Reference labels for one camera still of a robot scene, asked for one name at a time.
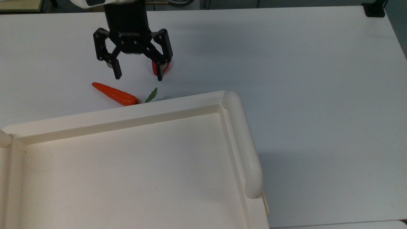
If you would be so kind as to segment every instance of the carrot leaf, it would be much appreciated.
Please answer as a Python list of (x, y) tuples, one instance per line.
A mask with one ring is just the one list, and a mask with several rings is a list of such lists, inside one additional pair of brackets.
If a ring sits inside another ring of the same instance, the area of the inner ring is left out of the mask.
[(151, 94), (147, 97), (146, 101), (144, 101), (144, 103), (148, 103), (148, 102), (150, 102), (151, 100), (153, 100), (153, 99), (155, 98), (155, 96), (157, 95), (157, 90), (158, 90), (158, 88), (155, 88), (155, 89), (151, 92)]

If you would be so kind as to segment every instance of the robotiq logo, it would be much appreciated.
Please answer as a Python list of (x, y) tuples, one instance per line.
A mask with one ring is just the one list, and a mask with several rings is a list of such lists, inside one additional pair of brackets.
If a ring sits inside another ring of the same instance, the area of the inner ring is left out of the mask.
[(119, 33), (119, 36), (136, 36), (139, 37), (140, 34), (139, 33)]

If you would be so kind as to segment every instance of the carrot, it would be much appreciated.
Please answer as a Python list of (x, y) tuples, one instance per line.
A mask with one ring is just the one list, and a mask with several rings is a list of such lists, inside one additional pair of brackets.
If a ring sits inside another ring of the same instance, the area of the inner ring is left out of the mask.
[(131, 95), (127, 92), (96, 82), (93, 82), (92, 86), (94, 86), (103, 94), (107, 95), (107, 97), (120, 103), (123, 106), (138, 104), (138, 99), (134, 95)]

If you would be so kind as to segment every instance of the red object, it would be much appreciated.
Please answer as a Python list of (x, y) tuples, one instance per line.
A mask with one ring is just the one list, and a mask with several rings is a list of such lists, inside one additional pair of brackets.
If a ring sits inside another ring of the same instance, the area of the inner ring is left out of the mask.
[[(153, 73), (154, 73), (154, 75), (157, 75), (157, 69), (156, 69), (156, 64), (152, 61), (151, 62), (152, 63), (152, 65), (153, 65)], [(166, 71), (167, 71), (167, 69), (168, 69), (168, 67), (170, 66), (170, 63), (167, 63), (166, 64), (166, 66), (165, 66), (165, 68), (162, 70), (162, 73), (164, 74)]]
[(138, 104), (138, 99), (127, 92), (96, 82), (93, 82), (92, 86), (123, 106)]

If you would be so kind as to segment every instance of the table surface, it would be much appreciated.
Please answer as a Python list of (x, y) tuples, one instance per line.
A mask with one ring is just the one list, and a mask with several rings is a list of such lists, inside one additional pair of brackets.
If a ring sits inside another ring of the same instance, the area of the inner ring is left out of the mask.
[(39, 12), (43, 0), (7, 0), (0, 2), (0, 12)]
[(143, 55), (123, 76), (94, 53), (103, 13), (0, 15), (0, 127), (217, 90), (242, 97), (270, 227), (407, 216), (407, 61), (387, 17), (362, 7), (148, 12), (174, 57), (162, 82)]
[(407, 229), (407, 225), (401, 221), (378, 221), (305, 227), (284, 227), (284, 229)]

